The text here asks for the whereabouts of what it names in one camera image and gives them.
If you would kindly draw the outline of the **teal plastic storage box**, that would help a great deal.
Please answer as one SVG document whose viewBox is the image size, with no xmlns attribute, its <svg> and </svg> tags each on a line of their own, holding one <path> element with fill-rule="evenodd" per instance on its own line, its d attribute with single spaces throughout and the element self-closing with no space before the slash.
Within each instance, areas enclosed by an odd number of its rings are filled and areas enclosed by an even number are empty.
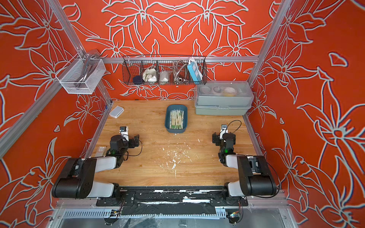
<svg viewBox="0 0 365 228">
<path fill-rule="evenodd" d="M 182 104 L 172 104 L 166 109 L 165 128 L 172 134 L 182 134 L 188 124 L 188 109 Z"/>
</svg>

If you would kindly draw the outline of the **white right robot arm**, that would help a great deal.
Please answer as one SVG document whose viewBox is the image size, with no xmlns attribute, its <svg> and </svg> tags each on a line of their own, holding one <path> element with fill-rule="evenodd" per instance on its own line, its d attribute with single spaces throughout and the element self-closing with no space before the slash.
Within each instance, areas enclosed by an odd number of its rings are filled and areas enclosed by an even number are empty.
<svg viewBox="0 0 365 228">
<path fill-rule="evenodd" d="M 277 194 L 279 189 L 263 156 L 235 153 L 236 135 L 233 133 L 213 133 L 212 142 L 220 148 L 220 163 L 238 171 L 239 180 L 225 184 L 229 196 L 273 197 Z"/>
</svg>

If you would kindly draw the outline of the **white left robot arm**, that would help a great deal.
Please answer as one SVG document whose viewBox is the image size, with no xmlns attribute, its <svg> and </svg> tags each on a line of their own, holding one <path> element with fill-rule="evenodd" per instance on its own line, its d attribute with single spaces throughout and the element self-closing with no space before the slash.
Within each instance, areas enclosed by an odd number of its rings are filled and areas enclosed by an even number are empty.
<svg viewBox="0 0 365 228">
<path fill-rule="evenodd" d="M 105 156 L 93 158 L 69 158 L 52 187 L 54 198 L 85 199 L 113 198 L 116 196 L 116 183 L 98 182 L 95 174 L 117 169 L 131 156 L 129 149 L 139 147 L 139 135 L 114 135 Z"/>
</svg>

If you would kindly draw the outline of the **wrapped chopsticks pair in box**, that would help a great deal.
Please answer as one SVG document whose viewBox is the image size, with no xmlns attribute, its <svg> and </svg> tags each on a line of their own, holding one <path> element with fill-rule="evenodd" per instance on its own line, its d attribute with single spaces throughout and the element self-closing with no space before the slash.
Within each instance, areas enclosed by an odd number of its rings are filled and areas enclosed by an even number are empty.
<svg viewBox="0 0 365 228">
<path fill-rule="evenodd" d="M 180 110 L 175 110 L 175 129 L 179 129 L 180 126 Z"/>
<path fill-rule="evenodd" d="M 184 118 L 184 111 L 180 110 L 180 124 L 181 124 L 181 126 L 180 126 L 179 129 L 183 129 L 183 123 L 184 123 L 183 118 Z"/>
<path fill-rule="evenodd" d="M 175 111 L 171 111 L 170 113 L 170 128 L 175 129 Z"/>
</svg>

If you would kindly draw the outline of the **light blue box in basket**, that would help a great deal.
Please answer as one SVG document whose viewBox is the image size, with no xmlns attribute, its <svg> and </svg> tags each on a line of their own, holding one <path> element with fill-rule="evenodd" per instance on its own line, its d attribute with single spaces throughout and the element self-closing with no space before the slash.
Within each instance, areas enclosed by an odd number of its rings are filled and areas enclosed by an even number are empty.
<svg viewBox="0 0 365 228">
<path fill-rule="evenodd" d="M 200 69 L 198 67 L 197 62 L 195 61 L 194 58 L 189 58 L 188 59 L 188 65 L 187 65 L 188 71 L 190 73 L 191 79 L 192 81 L 198 85 L 202 82 L 203 79 L 203 75 L 200 72 Z"/>
</svg>

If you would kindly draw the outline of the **small clear plastic case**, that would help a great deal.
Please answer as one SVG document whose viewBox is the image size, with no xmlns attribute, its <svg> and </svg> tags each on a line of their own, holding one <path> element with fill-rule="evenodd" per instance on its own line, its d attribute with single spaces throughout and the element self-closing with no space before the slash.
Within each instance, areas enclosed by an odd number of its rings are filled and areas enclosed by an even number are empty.
<svg viewBox="0 0 365 228">
<path fill-rule="evenodd" d="M 95 154 L 95 157 L 103 157 L 105 155 L 107 147 L 106 146 L 100 146 Z"/>
</svg>

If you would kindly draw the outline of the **grey lidded plastic container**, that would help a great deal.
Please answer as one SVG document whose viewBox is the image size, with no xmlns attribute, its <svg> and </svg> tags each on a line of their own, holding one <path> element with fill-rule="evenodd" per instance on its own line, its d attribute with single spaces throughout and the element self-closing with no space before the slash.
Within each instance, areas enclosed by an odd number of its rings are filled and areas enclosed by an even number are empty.
<svg viewBox="0 0 365 228">
<path fill-rule="evenodd" d="M 246 81 L 208 81 L 194 89 L 197 115 L 243 116 L 252 107 L 253 100 Z"/>
</svg>

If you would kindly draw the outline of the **white crumpled bag in basket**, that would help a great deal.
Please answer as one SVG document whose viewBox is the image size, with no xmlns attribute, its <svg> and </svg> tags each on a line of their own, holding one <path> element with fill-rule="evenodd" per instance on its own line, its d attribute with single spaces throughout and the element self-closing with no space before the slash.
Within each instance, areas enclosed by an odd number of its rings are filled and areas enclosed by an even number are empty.
<svg viewBox="0 0 365 228">
<path fill-rule="evenodd" d="M 143 74 L 142 79 L 146 83 L 156 83 L 157 82 L 157 72 L 154 68 L 147 68 Z"/>
</svg>

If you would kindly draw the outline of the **metal tongs in bin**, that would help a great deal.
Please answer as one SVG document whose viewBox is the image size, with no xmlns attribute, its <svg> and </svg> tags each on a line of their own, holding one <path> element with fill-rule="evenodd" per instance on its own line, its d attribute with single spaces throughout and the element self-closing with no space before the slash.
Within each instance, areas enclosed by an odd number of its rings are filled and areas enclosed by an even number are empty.
<svg viewBox="0 0 365 228">
<path fill-rule="evenodd" d="M 78 82 L 75 84 L 76 88 L 84 87 L 83 83 L 87 80 L 87 78 L 93 73 L 96 68 L 95 63 L 93 62 L 97 57 L 96 54 L 86 54 L 86 59 L 83 65 L 83 69 L 81 71 L 81 76 L 78 79 Z"/>
</svg>

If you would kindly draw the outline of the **white network switch box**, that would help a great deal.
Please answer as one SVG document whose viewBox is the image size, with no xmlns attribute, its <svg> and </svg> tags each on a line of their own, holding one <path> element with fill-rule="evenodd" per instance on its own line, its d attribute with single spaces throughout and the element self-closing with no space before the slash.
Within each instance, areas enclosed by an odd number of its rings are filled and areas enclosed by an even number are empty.
<svg viewBox="0 0 365 228">
<path fill-rule="evenodd" d="M 118 118 L 122 113 L 124 112 L 124 108 L 121 106 L 116 106 L 110 113 L 109 115 L 112 118 Z"/>
</svg>

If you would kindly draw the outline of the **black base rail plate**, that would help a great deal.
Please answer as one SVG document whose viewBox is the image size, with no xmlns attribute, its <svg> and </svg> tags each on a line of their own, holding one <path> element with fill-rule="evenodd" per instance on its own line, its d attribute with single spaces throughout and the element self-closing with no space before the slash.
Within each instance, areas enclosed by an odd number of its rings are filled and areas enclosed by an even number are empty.
<svg viewBox="0 0 365 228">
<path fill-rule="evenodd" d="M 121 210 L 122 215 L 215 215 L 217 209 L 240 210 L 247 198 L 231 197 L 224 186 L 119 187 L 96 206 Z"/>
</svg>

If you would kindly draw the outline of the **clear plastic wall bin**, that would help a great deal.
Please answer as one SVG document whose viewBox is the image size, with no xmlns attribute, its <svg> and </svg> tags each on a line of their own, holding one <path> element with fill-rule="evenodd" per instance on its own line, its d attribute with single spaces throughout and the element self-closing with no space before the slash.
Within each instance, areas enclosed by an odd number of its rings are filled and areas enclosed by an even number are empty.
<svg viewBox="0 0 365 228">
<path fill-rule="evenodd" d="M 56 77 L 68 94 L 91 95 L 95 92 L 106 68 L 102 59 L 75 59 Z"/>
</svg>

